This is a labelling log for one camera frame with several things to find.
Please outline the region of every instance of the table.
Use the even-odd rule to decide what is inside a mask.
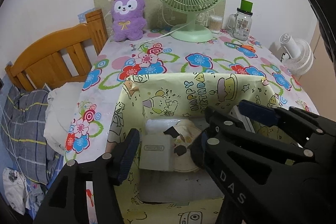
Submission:
[[[105,44],[83,85],[66,141],[65,161],[91,161],[105,152],[112,118],[122,120],[114,115],[115,105],[124,80],[130,75],[172,72],[261,75],[270,83],[280,106],[287,109],[295,106],[318,114],[300,84],[254,37],[242,43],[222,29],[204,43],[183,42],[171,36],[147,42],[168,31],[147,30],[138,41]],[[89,214],[94,220],[91,184],[88,184],[87,197],[91,204]]]

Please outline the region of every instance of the white pillow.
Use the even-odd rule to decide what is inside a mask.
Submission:
[[[43,136],[49,146],[61,155],[65,153],[65,141],[82,88],[83,83],[65,83],[48,95]]]

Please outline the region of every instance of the white box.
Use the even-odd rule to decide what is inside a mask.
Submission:
[[[170,135],[145,135],[142,138],[140,169],[173,171],[174,139]]]

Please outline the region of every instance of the white cloth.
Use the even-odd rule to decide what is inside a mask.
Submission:
[[[65,83],[48,95],[44,138],[57,153],[64,155],[65,141],[83,83]]]
[[[24,215],[26,208],[30,209],[28,202],[26,177],[19,171],[5,168],[2,173],[5,196],[11,207]]]

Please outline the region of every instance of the blue flower pattern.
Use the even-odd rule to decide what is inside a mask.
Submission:
[[[204,72],[207,72],[207,73],[216,73],[214,70],[212,69],[206,69]]]
[[[135,64],[135,60],[133,58],[126,60],[125,66],[133,66]]]
[[[77,154],[82,152],[84,149],[87,149],[89,146],[89,134],[82,135],[80,138],[75,138],[75,141],[73,142],[73,149]]]
[[[164,48],[162,51],[164,53],[170,53],[170,52],[172,52],[172,49],[171,48]]]
[[[225,43],[227,46],[229,46],[230,48],[235,48],[235,47],[237,47],[236,45],[233,45],[233,44],[231,44],[231,43]]]
[[[139,70],[138,75],[165,73],[166,71],[167,69],[163,66],[162,61],[159,60],[155,64],[151,64],[149,67]]]
[[[280,72],[280,69],[275,65],[272,65],[271,68],[276,72]]]
[[[69,133],[73,133],[74,129],[75,129],[75,126],[72,124],[72,125],[70,126],[68,132],[69,132]]]
[[[285,77],[281,74],[281,73],[272,73],[275,81],[283,86],[286,90],[290,91],[291,90],[291,87],[292,85],[285,79]]]
[[[254,53],[254,52],[252,52],[252,51],[250,51],[250,50],[248,50],[248,49],[246,49],[246,48],[243,48],[243,47],[237,47],[236,48],[238,51],[240,51],[240,52],[242,52],[245,56],[247,56],[248,58],[257,58],[258,56]]]
[[[90,71],[85,80],[82,90],[87,90],[91,86],[98,84],[100,82],[99,75],[101,74],[101,72],[101,69],[95,69]]]
[[[262,71],[258,70],[256,67],[253,67],[253,66],[249,66],[248,68],[245,68],[245,71],[249,75],[258,75],[258,76],[266,77],[266,75]]]
[[[285,104],[287,104],[287,99],[286,98],[284,98],[284,97],[282,97],[282,96],[279,96],[279,101],[283,104],[283,105],[285,105]]]
[[[189,62],[189,65],[191,65],[191,67],[202,66],[207,69],[213,68],[213,64],[211,62],[212,59],[209,56],[200,53],[189,54],[185,59]]]

